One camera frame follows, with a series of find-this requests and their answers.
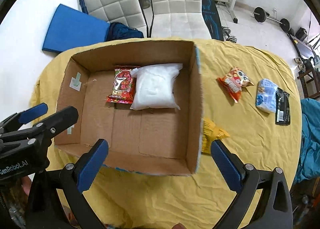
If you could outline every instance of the barbell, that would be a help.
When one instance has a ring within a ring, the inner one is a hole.
[[[290,23],[286,18],[283,18],[280,21],[278,21],[276,19],[273,19],[273,18],[270,18],[270,17],[268,17],[268,16],[270,16],[270,14],[267,13],[261,7],[257,7],[256,9],[254,9],[253,15],[254,15],[254,18],[256,19],[257,22],[265,22],[266,19],[270,19],[270,20],[273,20],[275,22],[278,22],[280,27],[281,27],[281,29],[284,32],[287,32],[287,33],[290,32],[289,34],[293,35],[292,31],[294,31],[294,30],[292,28],[290,28]]]

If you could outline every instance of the barcode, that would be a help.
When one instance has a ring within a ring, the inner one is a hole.
[[[279,121],[283,121],[283,111],[279,111]]]

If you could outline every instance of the cardboard box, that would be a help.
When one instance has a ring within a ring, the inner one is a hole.
[[[183,63],[173,89],[181,110],[134,111],[105,102],[112,90],[116,65],[164,63]],[[103,138],[109,144],[104,162],[109,167],[153,175],[195,173],[202,143],[199,68],[197,49],[191,41],[106,43],[73,55],[65,70],[57,111],[74,106],[79,119],[73,128],[55,137],[55,146],[80,157]]]

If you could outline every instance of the finger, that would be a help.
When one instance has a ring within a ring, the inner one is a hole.
[[[178,223],[174,227],[172,227],[172,229],[186,229],[186,228],[184,227],[183,224]]]
[[[31,183],[32,181],[28,176],[25,176],[21,179],[21,184],[22,184],[21,186],[27,196],[29,196],[29,193],[30,193]]]

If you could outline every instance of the black cable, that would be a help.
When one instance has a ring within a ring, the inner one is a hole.
[[[311,27],[311,15],[312,15],[312,11],[310,10],[310,22],[309,22],[309,31],[308,31],[308,36],[307,36],[307,42],[308,42],[310,27]]]
[[[317,45],[318,45],[318,43],[319,43],[319,41],[320,41],[320,38],[316,41],[316,43],[315,44],[313,44],[313,49],[315,48],[315,47],[317,47]]]
[[[320,44],[316,48],[314,48],[314,50],[317,50],[319,48],[319,46],[320,46]]]
[[[319,37],[319,35],[320,35],[320,33],[319,33],[316,37],[314,37],[312,40],[310,40],[307,44],[309,44],[309,43],[313,42],[316,38],[318,38],[318,37]]]

